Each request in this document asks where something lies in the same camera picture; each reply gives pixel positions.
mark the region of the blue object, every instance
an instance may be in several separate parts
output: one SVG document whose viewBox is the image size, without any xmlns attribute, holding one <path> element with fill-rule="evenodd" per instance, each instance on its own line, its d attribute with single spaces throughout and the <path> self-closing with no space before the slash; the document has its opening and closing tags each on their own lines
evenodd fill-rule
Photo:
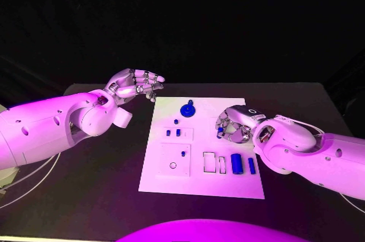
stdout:
<svg viewBox="0 0 365 242">
<path fill-rule="evenodd" d="M 192 117 L 193 114 L 195 114 L 195 107 L 193 107 L 193 102 L 192 100 L 189 100 L 188 104 L 185 104 L 182 107 L 180 107 L 180 115 L 183 117 Z"/>
<path fill-rule="evenodd" d="M 257 171 L 256 171 L 256 165 L 254 165 L 254 159 L 253 158 L 248 158 L 248 165 L 250 165 L 251 174 L 254 175 L 257 173 Z"/>
<path fill-rule="evenodd" d="M 218 128 L 218 133 L 221 133 L 222 132 L 222 128 L 219 127 Z M 217 134 L 217 137 L 221 139 L 222 137 Z"/>
<path fill-rule="evenodd" d="M 244 167 L 243 167 L 241 155 L 238 153 L 231 155 L 231 161 L 232 161 L 234 175 L 241 175 L 244 173 Z"/>
</svg>

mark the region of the blue battery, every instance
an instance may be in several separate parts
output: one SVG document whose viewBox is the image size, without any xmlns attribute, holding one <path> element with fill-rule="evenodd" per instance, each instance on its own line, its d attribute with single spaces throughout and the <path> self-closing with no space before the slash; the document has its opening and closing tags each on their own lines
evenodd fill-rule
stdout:
<svg viewBox="0 0 365 242">
<path fill-rule="evenodd" d="M 218 128 L 218 133 L 221 133 L 222 132 L 222 128 L 219 127 Z M 217 134 L 217 137 L 221 139 L 222 137 Z"/>
<path fill-rule="evenodd" d="M 256 171 L 256 165 L 254 165 L 254 159 L 253 158 L 248 158 L 248 165 L 250 165 L 251 174 L 254 175 L 257 173 L 257 171 Z"/>
<path fill-rule="evenodd" d="M 231 155 L 231 161 L 232 161 L 234 175 L 241 175 L 244 173 L 244 167 L 243 167 L 241 155 L 238 153 Z"/>
</svg>

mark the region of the table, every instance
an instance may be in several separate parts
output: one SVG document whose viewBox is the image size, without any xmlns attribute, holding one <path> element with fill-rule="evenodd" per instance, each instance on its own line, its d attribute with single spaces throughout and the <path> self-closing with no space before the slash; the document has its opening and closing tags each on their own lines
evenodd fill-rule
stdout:
<svg viewBox="0 0 365 242">
<path fill-rule="evenodd" d="M 65 94 L 103 87 L 74 84 Z M 166 84 L 159 96 L 244 97 L 267 116 L 280 113 L 351 135 L 319 83 Z M 277 174 L 260 159 L 266 200 L 139 192 L 153 103 L 140 95 L 123 108 L 133 113 L 127 129 L 113 125 L 64 151 L 48 179 L 0 210 L 2 235 L 116 240 L 166 221 L 212 218 L 270 227 L 312 241 L 365 239 L 365 215 L 341 195 L 294 173 Z M 16 179 L 39 165 L 23 166 Z M 46 172 L 48 168 L 9 189 L 3 203 L 32 188 Z"/>
</svg>

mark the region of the small hole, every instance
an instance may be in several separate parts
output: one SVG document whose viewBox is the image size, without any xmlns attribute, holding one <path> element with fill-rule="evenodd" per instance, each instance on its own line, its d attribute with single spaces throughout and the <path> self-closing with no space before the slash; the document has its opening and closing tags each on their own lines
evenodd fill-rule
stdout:
<svg viewBox="0 0 365 242">
<path fill-rule="evenodd" d="M 54 117 L 55 124 L 59 126 L 59 117 Z"/>
<path fill-rule="evenodd" d="M 342 156 L 342 149 L 338 149 L 336 150 L 336 157 L 341 157 Z"/>
<path fill-rule="evenodd" d="M 23 132 L 25 135 L 29 135 L 29 129 L 28 129 L 28 127 L 22 128 L 22 132 Z"/>
</svg>

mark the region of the robotic hand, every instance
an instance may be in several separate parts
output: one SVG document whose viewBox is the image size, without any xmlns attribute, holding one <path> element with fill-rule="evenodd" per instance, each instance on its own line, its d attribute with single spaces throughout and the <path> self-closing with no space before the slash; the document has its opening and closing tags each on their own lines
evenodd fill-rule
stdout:
<svg viewBox="0 0 365 242">
<path fill-rule="evenodd" d="M 312 134 L 303 125 L 319 134 Z M 296 172 L 312 183 L 365 200 L 364 139 L 325 133 L 281 115 L 267 119 L 258 110 L 244 105 L 225 109 L 217 130 L 218 137 L 235 143 L 253 139 L 254 152 L 271 170 L 284 175 Z"/>
<path fill-rule="evenodd" d="M 36 162 L 69 149 L 82 139 L 103 134 L 111 124 L 126 128 L 131 113 L 120 105 L 155 90 L 165 78 L 124 69 L 105 88 L 23 104 L 0 113 L 0 170 Z"/>
</svg>

